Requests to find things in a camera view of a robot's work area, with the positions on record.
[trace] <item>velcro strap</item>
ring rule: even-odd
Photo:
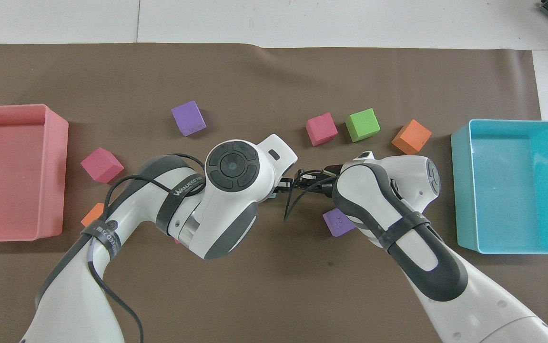
[[[203,183],[204,176],[196,173],[187,176],[187,178],[171,189],[158,211],[156,228],[161,232],[168,234],[170,220],[172,220],[174,213],[176,213],[176,210],[181,205],[181,202],[183,202],[183,199],[191,195],[192,191]]]
[[[429,221],[429,219],[427,219],[420,212],[412,212],[408,215],[404,215],[401,219],[392,224],[389,230],[386,230],[381,236],[379,236],[378,241],[384,250],[388,252],[390,246],[403,237],[404,234],[409,232],[409,230],[425,223],[430,224],[431,221]]]
[[[109,257],[113,259],[122,247],[122,242],[115,232],[114,228],[110,228],[100,219],[91,222],[87,228],[82,230],[82,234],[98,239],[109,252]]]

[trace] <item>circular button panel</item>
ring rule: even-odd
[[[235,178],[244,172],[244,158],[232,152],[221,159],[219,167],[225,176]]]
[[[244,141],[223,143],[209,155],[206,174],[222,191],[242,191],[250,187],[259,174],[257,150]]]

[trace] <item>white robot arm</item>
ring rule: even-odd
[[[431,160],[366,151],[342,167],[332,198],[402,268],[444,343],[548,343],[539,317],[433,230],[422,211],[438,195]]]
[[[217,145],[206,159],[205,176],[176,155],[151,158],[48,275],[21,342],[123,342],[103,290],[140,321],[101,276],[138,224],[155,223],[200,258],[225,256],[250,230],[257,203],[296,161],[276,135],[257,145],[240,140]]]

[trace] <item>brown paper mat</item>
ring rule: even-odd
[[[207,129],[183,137],[170,108],[196,100]],[[201,159],[217,143],[280,135],[296,167],[383,158],[417,119],[433,131],[421,154],[439,168],[442,194],[426,216],[446,242],[548,323],[548,256],[487,256],[456,243],[450,134],[471,118],[540,119],[531,53],[515,50],[262,49],[248,45],[0,46],[0,105],[43,102],[70,123],[64,231],[0,243],[0,342],[32,320],[39,285],[108,186],[80,166],[98,146],[136,170],[150,156]],[[351,143],[351,113],[373,107],[382,131]],[[313,148],[306,120],[330,111],[339,135]],[[202,261],[152,224],[130,237],[105,280],[140,315],[147,342],[438,342],[407,280],[361,233],[333,238],[307,195],[287,224],[268,200],[230,256]],[[113,305],[126,340],[131,318]]]

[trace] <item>pink plastic bin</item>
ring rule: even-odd
[[[43,104],[0,106],[0,241],[62,232],[68,136]]]

